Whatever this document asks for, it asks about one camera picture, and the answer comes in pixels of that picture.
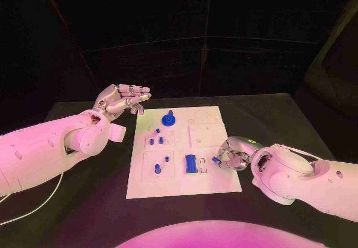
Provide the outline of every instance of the white robotic arm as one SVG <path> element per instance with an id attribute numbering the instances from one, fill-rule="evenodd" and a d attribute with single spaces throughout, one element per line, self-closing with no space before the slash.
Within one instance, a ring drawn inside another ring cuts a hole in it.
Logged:
<path id="1" fill-rule="evenodd" d="M 319 211 L 358 222 L 358 165 L 319 159 L 309 161 L 283 145 L 264 147 L 253 140 L 233 136 L 218 152 L 230 161 L 212 160 L 218 166 L 241 170 L 251 164 L 253 184 L 277 203 L 290 205 L 295 199 Z"/>
<path id="2" fill-rule="evenodd" d="M 93 110 L 0 136 L 0 196 L 46 182 L 97 155 L 109 140 L 123 141 L 126 128 L 110 122 L 127 108 L 133 114 L 145 113 L 139 102 L 150 98 L 149 91 L 142 86 L 110 85 Z"/>

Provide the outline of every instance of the small blue part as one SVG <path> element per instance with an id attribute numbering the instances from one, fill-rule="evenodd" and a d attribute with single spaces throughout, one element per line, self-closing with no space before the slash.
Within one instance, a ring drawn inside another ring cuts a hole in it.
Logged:
<path id="1" fill-rule="evenodd" d="M 159 174 L 162 172 L 159 164 L 155 165 L 155 172 Z"/>
<path id="2" fill-rule="evenodd" d="M 169 110 L 168 115 L 162 118 L 162 123 L 165 126 L 172 126 L 175 124 L 175 116 L 173 116 L 173 110 Z"/>
<path id="3" fill-rule="evenodd" d="M 198 173 L 195 155 L 186 155 L 186 173 Z"/>

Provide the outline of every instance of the blue knob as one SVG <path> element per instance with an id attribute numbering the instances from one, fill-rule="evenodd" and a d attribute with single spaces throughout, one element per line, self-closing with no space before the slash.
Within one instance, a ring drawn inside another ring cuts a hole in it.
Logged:
<path id="1" fill-rule="evenodd" d="M 159 174 L 162 172 L 159 164 L 155 165 L 155 172 Z"/>
<path id="2" fill-rule="evenodd" d="M 175 124 L 175 116 L 173 116 L 173 111 L 172 110 L 169 110 L 168 115 L 163 116 L 162 123 L 168 127 Z"/>

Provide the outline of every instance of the white panel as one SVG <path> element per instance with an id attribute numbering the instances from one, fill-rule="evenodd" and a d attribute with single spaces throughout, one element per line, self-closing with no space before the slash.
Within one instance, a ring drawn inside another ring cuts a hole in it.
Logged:
<path id="1" fill-rule="evenodd" d="M 173 110 L 176 122 L 166 127 L 162 117 L 169 110 Z M 237 171 L 221 169 L 211 160 L 227 138 L 218 106 L 146 109 L 145 115 L 137 116 L 127 199 L 240 192 Z M 166 154 L 172 156 L 169 165 Z M 198 168 L 198 173 L 191 174 L 185 160 L 189 154 L 197 156 Z M 205 159 L 205 165 L 199 164 L 201 159 Z M 155 173 L 156 164 L 162 168 L 160 174 Z"/>

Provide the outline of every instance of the table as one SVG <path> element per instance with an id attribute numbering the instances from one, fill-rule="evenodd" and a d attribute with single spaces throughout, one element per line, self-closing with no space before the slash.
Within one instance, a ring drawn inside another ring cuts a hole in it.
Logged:
<path id="1" fill-rule="evenodd" d="M 75 115 L 93 104 L 57 103 L 46 120 Z M 285 144 L 334 160 L 289 94 L 150 99 L 143 105 L 147 109 L 218 105 L 228 136 L 249 137 L 266 146 Z M 58 192 L 35 214 L 0 226 L 2 247 L 114 247 L 159 227 L 198 220 L 250 222 L 329 247 L 354 247 L 358 223 L 299 200 L 290 206 L 276 203 L 251 184 L 250 169 L 238 172 L 243 192 L 126 199 L 136 119 L 126 111 L 116 120 L 127 127 L 123 143 L 110 141 L 103 152 L 64 173 Z M 0 204 L 0 219 L 28 213 L 57 182 L 58 177 L 12 195 Z"/>

